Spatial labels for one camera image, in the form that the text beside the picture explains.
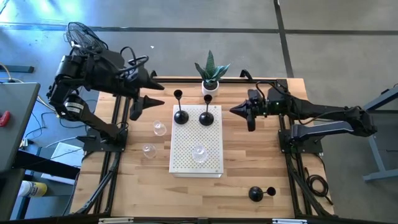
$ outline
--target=white pegboard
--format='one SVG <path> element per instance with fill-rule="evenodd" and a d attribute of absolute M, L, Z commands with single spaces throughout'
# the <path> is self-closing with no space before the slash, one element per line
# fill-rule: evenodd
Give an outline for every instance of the white pegboard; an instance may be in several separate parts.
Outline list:
<path fill-rule="evenodd" d="M 179 110 L 174 105 L 173 128 L 169 172 L 176 177 L 221 177 L 223 167 L 223 125 L 221 106 L 209 105 L 214 122 L 210 126 L 199 123 L 199 115 L 206 111 L 205 105 L 181 105 L 189 115 L 185 124 L 177 124 L 174 114 Z M 199 164 L 192 159 L 192 151 L 202 145 L 208 153 L 207 160 Z"/>

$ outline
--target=wooden table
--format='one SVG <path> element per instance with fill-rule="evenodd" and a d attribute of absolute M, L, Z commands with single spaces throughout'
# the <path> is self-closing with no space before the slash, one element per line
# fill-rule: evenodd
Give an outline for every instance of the wooden table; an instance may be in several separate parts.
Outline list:
<path fill-rule="evenodd" d="M 303 79 L 290 78 L 287 81 L 291 94 L 307 99 Z M 112 217 L 294 217 L 285 157 L 277 140 L 278 117 L 257 117 L 256 130 L 250 133 L 246 120 L 229 112 L 231 107 L 248 97 L 247 90 L 255 88 L 254 84 L 223 83 L 219 95 L 211 102 L 221 105 L 223 113 L 224 174 L 218 179 L 176 178 L 169 174 L 172 107 L 178 104 L 173 96 L 174 90 L 183 91 L 182 105 L 205 103 L 199 83 L 162 85 L 164 91 L 142 89 L 141 95 L 163 100 L 165 104 L 144 110 L 138 121 L 128 120 L 129 137 L 119 166 Z M 270 86 L 261 85 L 261 88 L 266 94 Z M 100 93 L 95 114 L 110 123 L 113 106 L 114 97 Z M 121 103 L 119 121 L 123 106 Z M 154 134 L 154 120 L 166 125 L 164 136 Z M 145 158 L 142 153 L 145 143 L 156 146 L 156 158 Z M 72 212 L 78 210 L 97 187 L 103 157 L 103 152 L 96 152 L 83 162 Z M 325 177 L 322 163 L 314 155 L 303 154 L 303 164 L 311 174 Z M 274 197 L 265 196 L 261 202 L 252 202 L 248 198 L 248 190 L 255 185 L 263 189 L 275 187 L 277 193 Z M 304 211 L 301 190 L 297 192 Z M 103 207 L 107 195 L 106 189 Z M 317 199 L 328 212 L 333 213 L 333 207 L 325 198 Z"/>

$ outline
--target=gray floor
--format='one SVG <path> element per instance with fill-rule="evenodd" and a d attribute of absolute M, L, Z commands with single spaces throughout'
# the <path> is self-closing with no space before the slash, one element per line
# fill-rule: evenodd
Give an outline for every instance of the gray floor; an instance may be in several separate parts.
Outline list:
<path fill-rule="evenodd" d="M 286 29 L 398 29 L 398 2 L 395 0 L 280 0 L 280 7 Z M 9 0 L 0 13 L 0 22 L 23 23 L 30 27 L 31 24 L 57 26 L 68 21 L 102 27 L 278 28 L 272 0 L 87 0 L 84 3 L 77 0 Z M 0 29 L 0 62 L 34 66 L 36 71 L 33 74 L 13 75 L 25 82 L 41 83 L 40 94 L 45 96 L 61 56 L 67 54 L 70 47 L 63 39 L 64 32 L 42 31 L 40 26 L 36 28 L 38 30 Z M 136 54 L 149 55 L 146 67 L 156 70 L 159 75 L 197 76 L 193 63 L 204 63 L 207 51 L 211 49 L 216 63 L 232 63 L 227 76 L 236 77 L 241 69 L 248 69 L 256 77 L 287 77 L 279 34 L 97 34 L 115 51 L 129 45 Z M 398 35 L 289 34 L 286 39 L 294 77 L 304 78 L 308 97 L 313 103 L 362 106 L 398 83 Z M 97 94 L 84 92 L 84 98 L 95 99 Z M 389 107 L 397 108 L 398 103 L 393 101 Z M 35 114 L 45 111 L 47 109 L 42 105 L 35 106 Z M 34 139 L 38 146 L 84 133 L 84 128 L 65 129 L 57 118 L 50 114 L 47 116 L 48 128 Z M 388 118 L 388 121 L 397 120 L 394 116 Z M 378 120 L 378 123 L 396 129 L 393 122 Z M 27 131 L 36 126 L 32 119 Z M 397 168 L 398 153 L 386 152 L 396 144 L 387 143 L 387 140 L 383 143 L 380 150 L 387 166 Z M 397 223 L 398 177 L 368 184 L 362 180 L 362 175 L 377 171 L 367 139 L 350 135 L 328 136 L 322 144 L 336 214 Z M 59 215 L 66 204 L 65 199 L 65 196 L 61 199 L 35 199 L 30 204 L 27 217 Z M 51 209 L 38 209 L 41 203 L 51 205 Z"/>

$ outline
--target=snake plant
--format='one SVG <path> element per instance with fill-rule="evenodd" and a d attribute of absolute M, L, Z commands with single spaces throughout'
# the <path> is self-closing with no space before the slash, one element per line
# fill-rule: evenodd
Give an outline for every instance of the snake plant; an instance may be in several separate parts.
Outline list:
<path fill-rule="evenodd" d="M 220 80 L 223 75 L 225 75 L 229 67 L 229 65 L 215 67 L 214 56 L 210 50 L 209 55 L 207 56 L 206 67 L 201 68 L 201 66 L 197 63 L 195 63 L 195 66 L 200 73 L 200 76 L 204 81 L 204 86 L 207 90 L 214 90 L 217 88 L 217 81 Z"/>

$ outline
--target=transparent cup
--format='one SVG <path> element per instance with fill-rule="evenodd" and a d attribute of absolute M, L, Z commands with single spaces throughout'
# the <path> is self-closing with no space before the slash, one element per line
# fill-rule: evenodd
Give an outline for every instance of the transparent cup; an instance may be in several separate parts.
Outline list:
<path fill-rule="evenodd" d="M 192 151 L 192 159 L 199 163 L 202 164 L 206 162 L 208 158 L 207 150 L 203 146 L 195 146 L 195 148 Z"/>
<path fill-rule="evenodd" d="M 157 136 L 163 136 L 167 132 L 166 126 L 160 121 L 154 121 L 154 132 Z"/>
<path fill-rule="evenodd" d="M 156 156 L 156 147 L 153 144 L 145 144 L 142 147 L 144 156 L 148 159 L 152 159 Z"/>

